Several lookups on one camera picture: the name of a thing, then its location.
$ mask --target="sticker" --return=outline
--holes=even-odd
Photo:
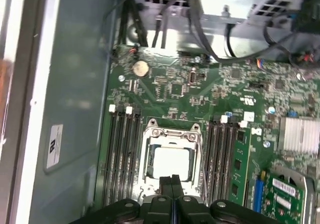
[[[50,168],[59,162],[63,127],[63,124],[51,127],[46,168]]]
[[[244,112],[243,120],[247,122],[254,122],[255,121],[255,113],[254,112]]]
[[[289,185],[277,180],[272,180],[272,185],[276,188],[279,188],[280,190],[284,191],[285,193],[288,193],[289,195],[295,197],[296,196],[296,190],[293,187],[290,187]]]
[[[277,196],[276,197],[276,202],[279,203],[280,205],[284,206],[285,208],[291,210],[291,203],[288,202],[287,200]]]

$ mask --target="green circuit board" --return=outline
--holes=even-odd
[[[118,57],[130,49],[120,46]],[[133,72],[133,65],[140,60],[148,65],[144,77],[138,77]],[[228,199],[237,204],[253,208],[257,175],[274,164],[309,173],[317,181],[317,157],[278,151],[277,141],[280,118],[287,116],[288,112],[319,117],[320,76],[313,73],[312,79],[306,82],[298,79],[297,73],[288,64],[266,61],[264,66],[278,75],[263,72],[254,62],[222,65],[210,63],[203,54],[153,48],[140,48],[138,53],[113,62],[107,85],[95,192],[96,208],[117,200],[116,195],[106,194],[106,189],[110,190],[110,185],[121,186],[119,180],[130,179],[131,184],[124,184],[117,191],[118,198],[131,197],[132,190],[128,186],[136,181],[141,148],[139,143],[151,118],[156,118],[159,126],[166,128],[189,130],[194,123],[199,124],[204,155],[209,150],[211,124],[215,117],[227,115],[238,123],[247,123],[237,128],[229,161],[231,175]],[[129,122],[127,117],[112,116],[109,112],[111,105],[115,105],[118,112],[124,112],[126,107],[132,106],[135,110],[132,120]],[[117,120],[121,118],[128,119],[129,124],[118,124]],[[114,134],[115,127],[123,130],[123,133]],[[117,140],[113,149],[110,147],[111,140]],[[126,156],[111,157],[111,152],[115,156],[126,152]],[[107,177],[108,172],[127,168],[127,162],[130,163],[128,173],[123,176],[113,174],[113,178],[118,178],[116,181],[110,175]],[[121,196],[125,188],[129,190]]]

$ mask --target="colorful wires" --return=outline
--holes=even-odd
[[[264,60],[263,59],[257,58],[256,63],[257,63],[256,65],[258,66],[259,69],[262,69],[262,70],[264,69],[264,66],[263,66]]]
[[[272,70],[269,70],[269,69],[265,69],[264,67],[264,63],[265,61],[263,59],[260,59],[260,58],[257,58],[256,59],[256,65],[258,67],[258,69],[262,70],[263,72],[267,73],[267,74],[271,74],[271,75],[287,75],[289,72],[285,72],[285,73],[277,73],[277,72],[274,72]]]

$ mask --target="cable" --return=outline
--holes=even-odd
[[[191,23],[191,18],[190,18],[190,12],[188,12],[188,25],[189,25],[189,33],[194,37],[197,45],[202,48],[203,50],[205,50],[206,54],[209,54],[209,52],[205,49],[205,47],[202,45],[202,43],[200,42],[199,38],[196,36],[196,34],[194,33],[193,29],[192,29],[192,23]]]
[[[285,72],[285,73],[276,73],[276,72],[273,72],[272,70],[269,70],[269,69],[265,69],[265,67],[264,67],[264,60],[263,59],[260,59],[260,58],[257,58],[256,59],[256,65],[257,65],[257,67],[258,67],[258,69],[260,69],[260,70],[262,70],[263,72],[265,72],[265,73],[267,73],[267,74],[270,74],[270,75],[280,75],[280,76],[282,76],[282,75],[287,75],[287,74],[289,74],[290,73],[290,71],[288,71],[288,72]]]
[[[283,12],[283,13],[280,13],[278,15],[273,16],[270,20],[268,20],[268,22],[265,23],[265,26],[263,28],[263,32],[264,32],[263,36],[269,45],[276,44],[276,42],[270,37],[270,35],[268,33],[268,27],[272,24],[273,20],[276,18],[279,18],[281,16],[288,16],[288,15],[294,15],[294,14],[297,14],[297,11],[292,10],[292,11]],[[285,53],[288,56],[290,64],[296,69],[303,69],[303,70],[320,69],[320,63],[300,62],[300,64],[298,64],[296,62],[296,60],[294,60],[294,58],[292,56],[293,54],[289,50],[287,50],[285,47],[283,47],[281,45],[278,47],[278,49],[281,50],[283,53]]]
[[[166,3],[162,9],[160,10],[159,14],[156,16],[156,21],[155,21],[155,34],[154,34],[154,38],[152,41],[152,48],[154,48],[157,45],[157,40],[159,37],[159,33],[160,33],[160,29],[161,29],[161,24],[162,24],[162,16],[165,13],[165,11],[172,5],[175,4],[175,2],[177,2],[178,0],[169,0],[168,3]]]
[[[225,53],[227,53],[227,51],[229,52],[231,57],[236,58],[236,55],[234,53],[234,51],[231,48],[231,44],[230,44],[230,35],[231,35],[231,30],[235,27],[235,24],[233,23],[227,23],[225,26],[225,30],[224,30],[224,51]]]
[[[121,0],[119,3],[115,4],[108,12],[106,12],[103,16],[103,21],[105,22],[108,16],[117,8],[119,8],[121,5],[123,5],[124,2],[127,0]]]
[[[280,13],[280,14],[277,14],[275,16],[273,16],[271,19],[269,19],[266,23],[265,23],[265,26],[263,27],[263,36],[264,36],[264,39],[266,40],[266,42],[269,44],[269,45],[274,45],[275,42],[269,35],[268,33],[268,27],[273,23],[274,19],[276,18],[279,18],[281,16],[288,16],[288,15],[293,15],[293,14],[296,14],[297,11],[286,11],[286,12],[283,12],[283,13]],[[285,53],[287,56],[289,56],[291,54],[291,52],[289,50],[287,50],[285,47],[283,47],[282,45],[280,45],[278,47],[279,50],[281,50],[283,53]]]
[[[287,40],[289,40],[292,36],[294,36],[296,33],[293,32],[289,35],[287,35],[286,37],[282,38],[281,40],[279,40],[278,43],[271,45],[270,47],[263,49],[261,51],[258,51],[256,53],[244,56],[244,57],[239,57],[239,58],[220,58],[217,56],[217,54],[213,51],[211,45],[209,44],[209,41],[206,37],[206,35],[204,34],[201,22],[200,22],[200,16],[199,16],[199,12],[198,12],[198,3],[197,0],[188,0],[189,1],[189,6],[190,6],[190,16],[191,16],[191,22],[193,23],[193,25],[195,26],[196,32],[199,36],[199,39],[201,41],[201,43],[203,44],[203,46],[206,48],[206,50],[208,50],[208,52],[210,53],[210,55],[217,61],[220,63],[232,63],[232,62],[242,62],[248,59],[253,59],[256,58],[258,56],[262,56],[268,52],[270,52],[271,50],[274,50],[275,48],[278,48],[279,46],[281,46],[281,43],[286,42]]]
[[[157,45],[157,40],[158,40],[158,37],[159,37],[159,33],[160,33],[160,29],[161,29],[161,20],[160,19],[157,19],[155,21],[155,34],[154,34],[154,38],[153,38],[153,41],[152,41],[152,48],[155,48],[156,45]]]
[[[124,55],[120,56],[120,57],[115,57],[111,52],[107,51],[107,54],[110,56],[111,60],[114,62],[119,62],[120,60],[128,57],[130,54],[133,54],[137,51],[136,48],[132,48],[130,49],[127,53],[125,53]]]

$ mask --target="silver heatsink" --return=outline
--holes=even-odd
[[[312,118],[282,118],[278,149],[317,154],[319,150],[320,120]]]

